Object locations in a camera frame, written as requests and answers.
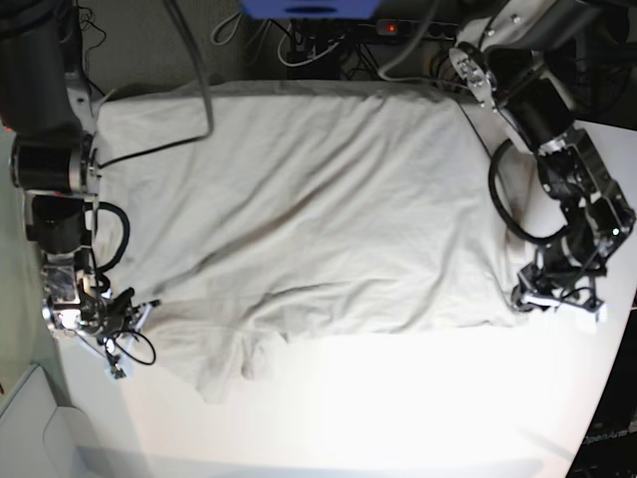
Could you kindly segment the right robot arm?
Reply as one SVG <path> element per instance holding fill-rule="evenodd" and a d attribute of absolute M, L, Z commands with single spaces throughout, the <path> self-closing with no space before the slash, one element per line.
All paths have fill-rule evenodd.
<path fill-rule="evenodd" d="M 1 122 L 15 134 L 11 180 L 24 197 L 25 234 L 40 250 L 42 316 L 54 335 L 80 339 L 114 379 L 127 377 L 132 346 L 158 302 L 134 305 L 134 290 L 115 296 L 106 275 L 128 241 L 103 265 L 93 241 L 107 211 L 130 224 L 122 209 L 99 200 L 95 140 L 97 108 L 85 74 L 78 6 L 72 1 L 1 4 Z"/>

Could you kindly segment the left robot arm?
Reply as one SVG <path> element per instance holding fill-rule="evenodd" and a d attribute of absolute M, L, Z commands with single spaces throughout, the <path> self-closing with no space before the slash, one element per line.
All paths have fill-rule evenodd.
<path fill-rule="evenodd" d="M 544 56 L 592 23 L 604 1 L 495 1 L 465 20 L 451 64 L 477 102 L 502 121 L 507 139 L 491 159 L 488 188 L 507 228 L 534 245 L 518 273 L 512 306 L 522 313 L 571 308 L 593 317 L 604 302 L 596 282 L 632 234 L 636 213 L 593 140 L 549 76 Z M 530 154 L 544 192 L 564 225 L 548 236 L 528 233 L 508 212 L 496 186 L 504 154 Z"/>

